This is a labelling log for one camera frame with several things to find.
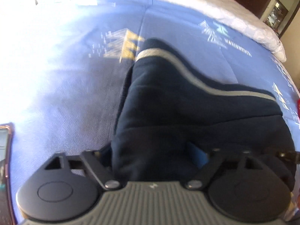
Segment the dark navy pants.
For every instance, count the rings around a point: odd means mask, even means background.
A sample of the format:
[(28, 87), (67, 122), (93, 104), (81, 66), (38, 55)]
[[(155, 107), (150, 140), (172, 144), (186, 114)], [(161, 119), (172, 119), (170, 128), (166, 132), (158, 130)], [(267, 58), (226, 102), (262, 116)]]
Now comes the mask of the dark navy pants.
[(124, 84), (111, 143), (114, 175), (124, 182), (192, 178), (191, 145), (251, 151), (294, 188), (296, 165), (275, 157), (295, 149), (275, 96), (209, 79), (165, 42), (147, 39)]

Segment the smartphone with pink case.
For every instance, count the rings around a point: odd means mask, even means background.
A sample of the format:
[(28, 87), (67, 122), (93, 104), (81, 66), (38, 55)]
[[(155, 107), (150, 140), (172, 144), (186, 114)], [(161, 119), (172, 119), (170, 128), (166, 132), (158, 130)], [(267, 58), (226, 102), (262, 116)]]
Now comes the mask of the smartphone with pink case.
[(1, 224), (16, 224), (9, 181), (13, 123), (1, 124)]

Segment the blue patterned bed sheet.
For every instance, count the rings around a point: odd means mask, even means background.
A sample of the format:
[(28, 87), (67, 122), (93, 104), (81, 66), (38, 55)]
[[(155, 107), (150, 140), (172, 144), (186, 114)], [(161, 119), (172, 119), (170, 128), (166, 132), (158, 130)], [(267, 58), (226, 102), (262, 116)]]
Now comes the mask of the blue patterned bed sheet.
[[(299, 97), (282, 62), (244, 34), (198, 11), (160, 0), (68, 0), (38, 6), (39, 27), (4, 75), (12, 82), (13, 208), (22, 224), (299, 224)], [(190, 179), (120, 181), (103, 190), (80, 159), (114, 137), (124, 84), (142, 44), (158, 39), (207, 78), (271, 92), (295, 149), (288, 186), (251, 151), (221, 149), (204, 190)]]

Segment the white embossed quilt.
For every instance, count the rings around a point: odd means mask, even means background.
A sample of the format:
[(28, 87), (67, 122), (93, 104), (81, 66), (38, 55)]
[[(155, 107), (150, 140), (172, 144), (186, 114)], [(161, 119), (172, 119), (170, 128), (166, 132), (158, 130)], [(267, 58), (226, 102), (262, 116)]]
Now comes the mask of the white embossed quilt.
[(234, 0), (160, 0), (198, 11), (235, 29), (269, 50), (280, 62), (285, 49), (275, 32)]

